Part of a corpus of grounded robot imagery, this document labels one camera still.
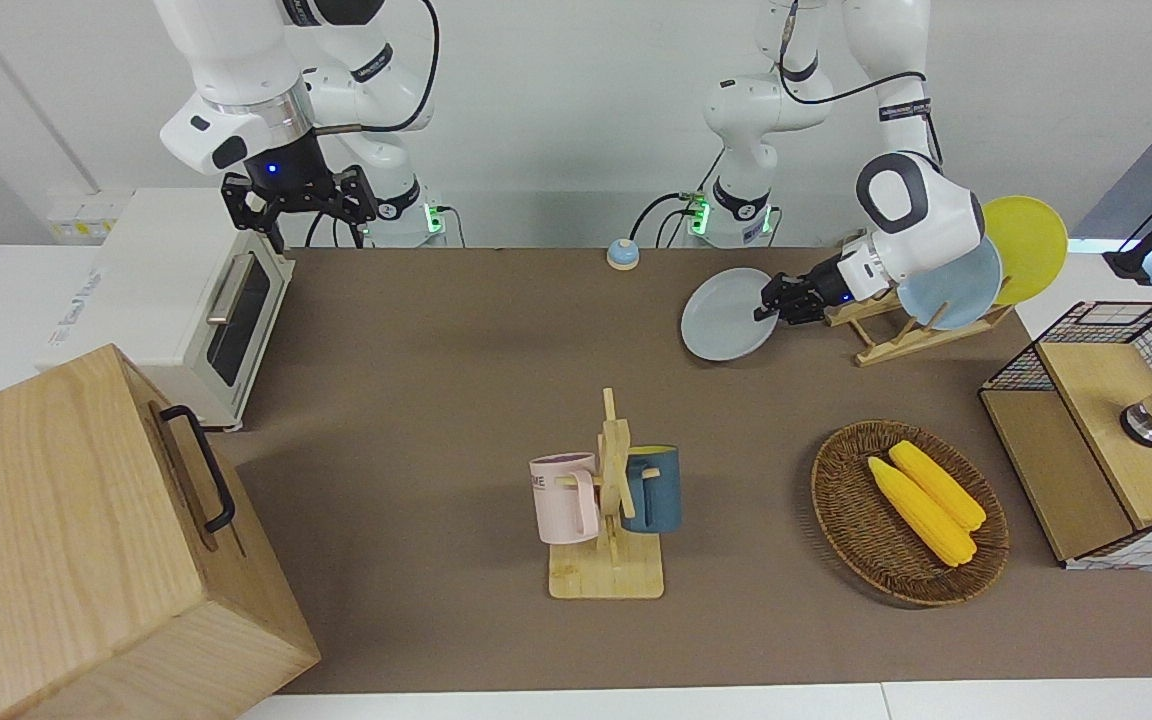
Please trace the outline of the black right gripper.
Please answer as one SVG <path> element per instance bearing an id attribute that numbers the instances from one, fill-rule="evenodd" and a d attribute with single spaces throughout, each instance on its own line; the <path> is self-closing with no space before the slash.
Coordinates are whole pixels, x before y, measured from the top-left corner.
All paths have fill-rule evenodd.
<path id="1" fill-rule="evenodd" d="M 232 222 L 237 227 L 259 227 L 275 253 L 285 253 L 280 215 L 321 213 L 338 219 L 348 223 L 356 249 L 366 247 L 367 223 L 378 219 L 378 199 L 361 168 L 347 168 L 289 190 L 262 188 L 253 179 L 227 173 L 221 181 L 221 199 Z"/>

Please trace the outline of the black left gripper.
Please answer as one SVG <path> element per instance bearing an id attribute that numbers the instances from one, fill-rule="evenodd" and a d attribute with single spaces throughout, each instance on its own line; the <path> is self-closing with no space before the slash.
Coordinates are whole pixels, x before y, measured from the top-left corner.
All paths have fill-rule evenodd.
<path id="1" fill-rule="evenodd" d="M 852 291 L 838 270 L 838 263 L 840 259 L 828 258 L 803 275 L 780 273 L 771 276 L 760 291 L 763 304 L 755 306 L 755 323 L 819 323 L 827 306 L 850 304 Z"/>

